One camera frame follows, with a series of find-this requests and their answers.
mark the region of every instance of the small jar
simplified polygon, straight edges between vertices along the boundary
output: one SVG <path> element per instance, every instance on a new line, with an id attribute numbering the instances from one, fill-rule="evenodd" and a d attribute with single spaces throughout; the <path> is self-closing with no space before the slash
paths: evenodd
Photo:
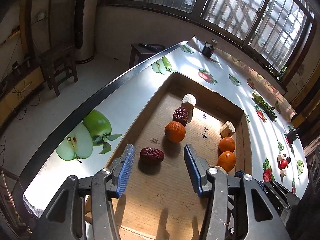
<path id="1" fill-rule="evenodd" d="M 210 43 L 207 42 L 207 41 L 205 41 L 204 47 L 203 47 L 201 53 L 202 53 L 205 57 L 211 58 L 213 52 L 214 52 L 215 49 L 216 49 L 217 44 L 218 44 L 218 43 L 217 43 L 217 41 L 215 41 L 215 40 L 211 40 Z"/>

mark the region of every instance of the window frame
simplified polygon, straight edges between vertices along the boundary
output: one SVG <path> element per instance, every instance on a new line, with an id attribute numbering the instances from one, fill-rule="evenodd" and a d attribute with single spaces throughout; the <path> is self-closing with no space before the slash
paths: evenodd
<path id="1" fill-rule="evenodd" d="M 251 26 L 250 31 L 248 32 L 244 40 L 241 40 L 236 35 L 202 18 L 207 7 L 209 6 L 210 0 L 196 0 L 191 13 L 168 7 L 165 5 L 150 3 L 148 1 L 149 0 L 101 0 L 100 5 L 125 6 L 156 11 L 158 13 L 170 15 L 172 17 L 179 18 L 187 22 L 193 23 L 195 25 L 198 25 L 206 30 L 213 32 L 219 37 L 229 41 L 232 45 L 236 46 L 238 49 L 246 53 L 249 57 L 253 58 L 261 67 L 268 71 L 271 74 L 271 76 L 273 76 L 273 78 L 278 81 L 279 84 L 281 84 L 281 82 L 278 80 L 281 71 L 278 71 L 273 65 L 271 65 L 271 63 L 267 59 L 265 59 L 259 52 L 257 52 L 253 47 L 249 45 L 249 41 L 255 35 L 255 31 L 259 26 L 259 22 L 262 19 L 264 12 L 266 11 L 269 0 L 264 0 L 260 8 L 260 11 L 258 12 L 255 18 L 255 21 L 253 22 L 253 25 Z M 306 38 L 310 25 L 313 23 L 313 17 L 311 16 L 310 6 L 307 4 L 306 7 L 309 8 L 307 9 L 299 0 L 292 1 L 296 3 L 299 8 L 301 8 L 301 10 L 306 16 L 306 21 L 301 31 L 301 35 L 297 40 L 296 46 L 293 49 L 291 55 L 289 56 L 287 62 L 285 63 L 283 69 L 292 63 L 293 59 L 297 55 L 297 52 L 301 48 L 303 41 Z"/>

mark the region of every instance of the metal screw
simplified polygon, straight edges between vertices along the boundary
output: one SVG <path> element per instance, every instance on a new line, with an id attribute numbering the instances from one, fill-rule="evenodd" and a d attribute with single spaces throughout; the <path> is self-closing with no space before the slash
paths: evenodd
<path id="1" fill-rule="evenodd" d="M 252 180 L 252 176 L 251 176 L 250 174 L 245 174 L 243 177 L 244 177 L 244 179 L 247 180 L 247 181 Z"/>
<path id="2" fill-rule="evenodd" d="M 216 168 L 209 168 L 208 171 L 210 174 L 216 174 L 218 172 Z"/>
<path id="3" fill-rule="evenodd" d="M 107 169 L 107 168 L 104 168 L 104 169 L 101 170 L 101 172 L 102 172 L 103 174 L 109 174 L 109 173 L 111 173 L 111 170 L 110 170 L 110 169 Z"/>

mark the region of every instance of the wooden chair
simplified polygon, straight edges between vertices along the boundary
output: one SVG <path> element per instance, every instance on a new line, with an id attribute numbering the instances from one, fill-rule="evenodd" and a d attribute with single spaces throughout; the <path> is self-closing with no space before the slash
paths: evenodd
<path id="1" fill-rule="evenodd" d="M 21 222 L 20 216 L 16 210 L 13 202 L 13 198 L 7 184 L 5 182 L 5 175 L 7 174 L 12 179 L 19 179 L 14 174 L 6 172 L 2 169 L 0 173 L 0 212 L 2 219 L 7 221 L 7 226 L 13 229 L 13 231 L 19 236 L 20 239 L 28 239 L 31 231 L 28 226 Z"/>
<path id="2" fill-rule="evenodd" d="M 56 96 L 60 95 L 58 85 L 65 80 L 73 76 L 74 81 L 78 81 L 74 50 L 74 43 L 65 42 L 47 50 L 40 56 L 44 78 L 48 83 L 49 89 L 54 89 Z M 54 62 L 57 62 L 59 59 L 62 60 L 64 68 L 55 72 Z M 55 77 L 64 71 L 66 72 L 66 76 L 57 81 Z"/>

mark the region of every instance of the black container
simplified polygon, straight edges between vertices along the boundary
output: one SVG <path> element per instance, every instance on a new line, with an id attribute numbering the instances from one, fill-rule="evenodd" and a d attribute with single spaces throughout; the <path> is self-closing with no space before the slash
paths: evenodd
<path id="1" fill-rule="evenodd" d="M 202 53 L 205 57 L 211 58 L 214 50 L 215 50 L 215 47 L 214 47 L 213 45 L 211 45 L 211 44 L 208 43 L 208 42 L 205 42 L 201 53 Z"/>
<path id="2" fill-rule="evenodd" d="M 298 138 L 298 134 L 295 129 L 291 130 L 290 132 L 287 133 L 287 139 L 289 144 L 292 144 L 294 140 Z"/>

